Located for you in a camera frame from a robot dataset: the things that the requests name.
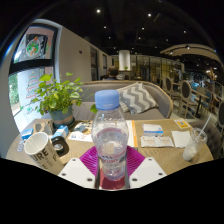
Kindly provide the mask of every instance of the white wall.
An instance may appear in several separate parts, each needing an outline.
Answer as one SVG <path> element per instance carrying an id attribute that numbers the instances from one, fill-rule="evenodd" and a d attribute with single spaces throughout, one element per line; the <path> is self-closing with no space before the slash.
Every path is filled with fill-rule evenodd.
<path id="1" fill-rule="evenodd" d="M 8 75 L 9 66 L 12 59 L 13 52 L 15 50 L 16 44 L 19 41 L 20 36 L 16 38 L 14 43 L 12 43 L 11 48 L 8 51 L 2 65 L 0 67 L 0 156 L 1 158 L 6 158 L 9 147 L 11 146 L 14 139 L 19 134 L 18 128 L 14 121 L 12 110 L 9 103 L 9 89 L 8 89 Z"/>
<path id="2" fill-rule="evenodd" d="M 103 54 L 105 53 L 65 27 L 62 28 L 59 49 L 59 71 L 62 75 L 62 82 L 74 81 L 79 77 L 82 82 L 92 81 L 90 46 L 97 50 L 98 74 L 101 76 L 103 75 Z M 107 60 L 111 61 L 111 57 L 105 55 Z M 73 76 L 67 77 L 66 72 L 73 73 Z"/>

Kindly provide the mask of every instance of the bottle cap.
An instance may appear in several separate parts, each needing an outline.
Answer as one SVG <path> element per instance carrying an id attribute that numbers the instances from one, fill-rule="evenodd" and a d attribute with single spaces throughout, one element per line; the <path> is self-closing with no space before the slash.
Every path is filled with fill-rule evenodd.
<path id="1" fill-rule="evenodd" d="M 113 110 L 120 106 L 117 90 L 107 89 L 95 93 L 96 108 L 99 110 Z"/>

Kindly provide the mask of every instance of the striped cushion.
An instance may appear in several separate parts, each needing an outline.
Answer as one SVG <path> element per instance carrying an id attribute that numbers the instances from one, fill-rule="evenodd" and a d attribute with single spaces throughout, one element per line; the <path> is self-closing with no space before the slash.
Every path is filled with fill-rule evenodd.
<path id="1" fill-rule="evenodd" d="M 139 114 L 148 109 L 158 107 L 153 97 L 142 86 L 134 86 L 120 93 L 131 114 Z"/>
<path id="2" fill-rule="evenodd" d="M 136 82 L 136 83 L 134 83 L 134 84 L 132 84 L 132 85 L 125 86 L 125 87 L 123 87 L 123 88 L 117 89 L 117 91 L 118 91 L 119 93 L 121 93 L 122 91 L 124 91 L 124 90 L 126 90 L 126 89 L 129 89 L 130 87 L 133 87 L 133 86 L 139 86 L 139 85 L 142 86 L 142 83 L 139 84 L 138 82 Z M 126 105 L 125 101 L 121 98 L 121 96 L 120 96 L 120 98 L 119 98 L 119 103 L 120 103 L 121 109 L 123 110 L 124 113 L 126 113 L 126 112 L 129 111 L 128 106 Z"/>

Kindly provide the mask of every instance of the gray sofa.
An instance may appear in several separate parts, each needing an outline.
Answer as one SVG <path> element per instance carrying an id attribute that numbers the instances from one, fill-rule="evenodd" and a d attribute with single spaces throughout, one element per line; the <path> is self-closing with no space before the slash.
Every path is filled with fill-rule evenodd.
<path id="1" fill-rule="evenodd" d="M 173 111 L 173 102 L 170 97 L 157 85 L 154 85 L 150 82 L 138 81 L 143 83 L 146 90 L 154 98 L 154 100 L 159 105 L 158 108 L 149 109 L 141 114 L 132 115 L 130 112 L 123 113 L 126 120 L 157 120 L 157 119 L 169 119 Z M 88 99 L 85 99 L 89 96 L 90 93 L 95 94 L 99 90 L 105 89 L 120 89 L 125 86 L 136 83 L 136 81 L 93 81 L 86 82 L 82 86 L 83 92 L 87 90 L 83 96 L 83 104 L 81 106 L 73 105 L 73 116 L 76 120 L 93 120 L 95 114 L 90 111 L 90 107 L 95 102 L 95 96 L 90 96 Z"/>

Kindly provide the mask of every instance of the plastic cup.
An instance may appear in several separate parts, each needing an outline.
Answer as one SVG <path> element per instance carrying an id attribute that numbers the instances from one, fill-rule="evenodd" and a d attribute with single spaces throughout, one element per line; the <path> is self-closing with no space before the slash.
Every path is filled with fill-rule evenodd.
<path id="1" fill-rule="evenodd" d="M 184 160 L 190 161 L 199 152 L 201 147 L 206 144 L 208 137 L 204 131 L 202 131 L 201 135 L 198 137 L 200 132 L 200 128 L 193 128 L 191 130 L 191 138 L 183 152 Z"/>

